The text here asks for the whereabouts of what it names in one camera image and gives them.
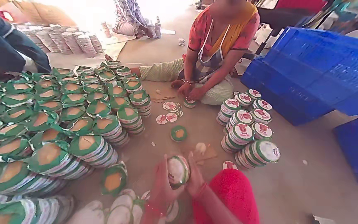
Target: hand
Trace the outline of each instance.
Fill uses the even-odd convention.
[[[205,183],[201,171],[193,159],[193,152],[189,154],[190,179],[187,181],[186,190],[192,196],[196,197],[202,185]]]
[[[206,93],[206,91],[202,87],[194,88],[190,92],[188,99],[189,100],[200,100],[205,95],[205,93]]]
[[[184,190],[185,186],[176,190],[171,188],[168,181],[168,159],[167,155],[164,155],[164,160],[157,165],[156,178],[150,192],[150,203],[157,206],[161,212],[166,212],[168,205],[175,201]]]
[[[183,96],[183,97],[187,97],[190,93],[190,88],[191,85],[188,82],[185,82],[179,89],[178,89],[178,94]]]

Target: white plate stack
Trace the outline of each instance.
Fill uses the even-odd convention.
[[[88,56],[88,57],[96,57],[96,50],[92,45],[91,39],[88,35],[80,35],[77,37],[78,44],[80,45],[82,51]]]
[[[57,48],[59,51],[64,55],[70,55],[73,52],[70,50],[70,48],[67,46],[65,40],[62,37],[62,34],[59,32],[51,32],[49,33],[49,36],[52,38],[53,42],[56,43]]]
[[[59,53],[59,48],[56,43],[53,42],[48,32],[38,31],[36,36],[42,41],[42,43],[53,53]]]
[[[73,36],[73,33],[71,32],[64,32],[62,33],[62,37],[64,39],[64,41],[66,42],[67,46],[71,49],[71,51],[78,55],[78,54],[82,54],[82,50],[80,48],[80,46],[77,43],[76,38]]]
[[[97,38],[96,34],[94,33],[87,33],[89,38],[91,39],[92,45],[95,48],[97,53],[103,53],[102,44],[100,43],[99,39]]]
[[[39,48],[41,48],[41,50],[43,50],[45,53],[50,52],[50,50],[47,48],[47,46],[45,46],[45,44],[42,43],[41,39],[39,39],[33,31],[31,31],[30,29],[21,29],[20,31],[22,31],[22,33],[26,34],[26,36],[29,37],[30,40],[32,40],[35,43],[35,45],[37,45]]]

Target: apron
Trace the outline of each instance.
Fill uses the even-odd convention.
[[[206,35],[204,44],[202,45],[201,50],[198,52],[198,60],[196,62],[196,66],[193,69],[193,77],[192,79],[198,83],[205,83],[212,74],[218,70],[223,64],[223,54],[222,54],[222,43],[226,38],[226,34],[229,30],[230,25],[227,27],[225,35],[223,36],[222,42],[220,43],[219,49],[206,61],[203,60],[203,51],[206,40],[208,39],[209,33],[211,32],[212,24],[214,23],[214,19],[212,19],[211,25],[209,27],[208,33]],[[182,69],[179,73],[179,79],[185,78],[184,69]]]

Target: red clothing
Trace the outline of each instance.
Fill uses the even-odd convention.
[[[242,223],[259,224],[251,184],[241,171],[224,169],[212,179],[209,187]],[[193,216],[197,224],[213,224],[204,207],[197,201],[193,201]]]

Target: wrist bangle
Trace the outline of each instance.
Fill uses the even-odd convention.
[[[194,196],[194,199],[199,200],[199,199],[201,198],[201,196],[202,196],[202,195],[204,194],[204,192],[205,192],[206,186],[207,186],[207,184],[204,182],[204,183],[201,185],[200,189],[198,189],[198,192],[197,192],[196,195]]]
[[[146,212],[150,212],[155,216],[159,216],[159,217],[165,216],[165,212],[161,212],[161,210],[151,202],[148,202],[145,205],[144,209]]]

